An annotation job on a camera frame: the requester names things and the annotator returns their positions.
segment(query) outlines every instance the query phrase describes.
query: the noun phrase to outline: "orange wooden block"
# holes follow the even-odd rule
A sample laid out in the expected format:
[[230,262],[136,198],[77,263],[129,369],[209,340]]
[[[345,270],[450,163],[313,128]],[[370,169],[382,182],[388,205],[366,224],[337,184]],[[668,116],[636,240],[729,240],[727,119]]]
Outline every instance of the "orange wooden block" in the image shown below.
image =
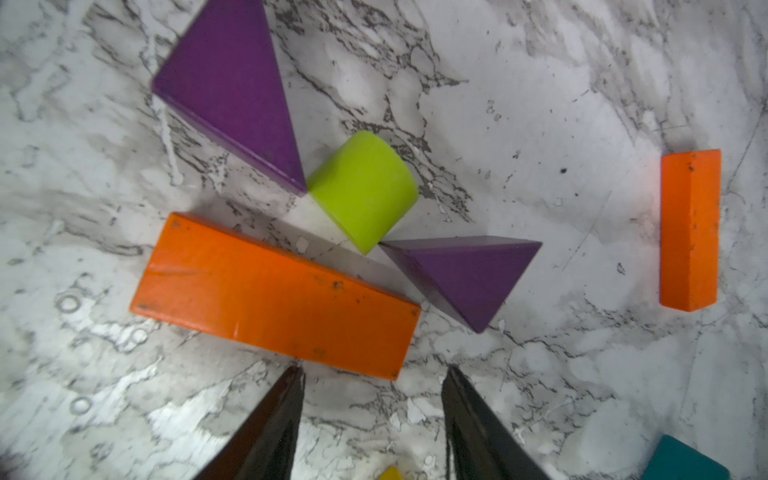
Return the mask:
[[719,150],[661,161],[661,294],[670,308],[693,312],[717,301],[720,229]]
[[421,307],[191,214],[171,214],[131,312],[394,380]]

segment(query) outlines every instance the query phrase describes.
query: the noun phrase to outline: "wooden block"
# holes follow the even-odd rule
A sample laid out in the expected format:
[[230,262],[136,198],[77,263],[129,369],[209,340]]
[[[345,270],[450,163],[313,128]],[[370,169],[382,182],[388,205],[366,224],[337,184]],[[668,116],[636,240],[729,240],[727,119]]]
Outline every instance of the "wooden block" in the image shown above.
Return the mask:
[[369,131],[359,131],[347,140],[312,174],[307,185],[363,255],[419,199],[419,188],[406,163]]
[[661,161],[660,301],[693,312],[717,301],[719,150]]
[[728,480],[728,469],[669,435],[661,438],[642,480]]
[[131,312],[394,380],[421,307],[191,214],[171,214]]
[[157,73],[152,92],[262,174],[306,193],[262,2],[210,0]]
[[477,333],[488,327],[541,248],[541,242],[487,235],[379,245],[430,302]]
[[403,480],[403,478],[397,468],[389,467],[389,469],[384,472],[384,475],[379,477],[379,480]]

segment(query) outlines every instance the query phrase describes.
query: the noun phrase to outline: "green cylinder block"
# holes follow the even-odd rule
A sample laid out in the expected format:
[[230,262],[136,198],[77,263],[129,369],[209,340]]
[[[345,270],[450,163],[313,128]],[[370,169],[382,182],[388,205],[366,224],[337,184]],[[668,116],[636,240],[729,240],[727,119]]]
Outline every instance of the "green cylinder block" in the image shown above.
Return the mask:
[[419,198],[400,156],[368,131],[354,134],[317,169],[307,187],[363,255]]

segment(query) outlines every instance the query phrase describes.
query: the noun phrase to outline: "marble surface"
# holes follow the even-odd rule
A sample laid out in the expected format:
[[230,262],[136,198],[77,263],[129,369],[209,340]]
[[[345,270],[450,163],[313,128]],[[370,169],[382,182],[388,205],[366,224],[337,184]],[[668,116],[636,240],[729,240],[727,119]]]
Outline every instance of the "marble surface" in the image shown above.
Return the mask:
[[[361,258],[311,198],[152,97],[201,5],[0,2],[9,478],[190,478],[290,363],[127,312],[173,210],[423,301],[379,248]],[[306,173],[369,129],[420,186],[388,239],[544,242],[485,333],[425,303],[397,382],[305,364],[294,479],[441,478],[449,362],[554,480],[640,478],[663,433],[768,477],[768,3],[266,6]],[[707,148],[719,302],[684,314],[657,301],[659,160]]]

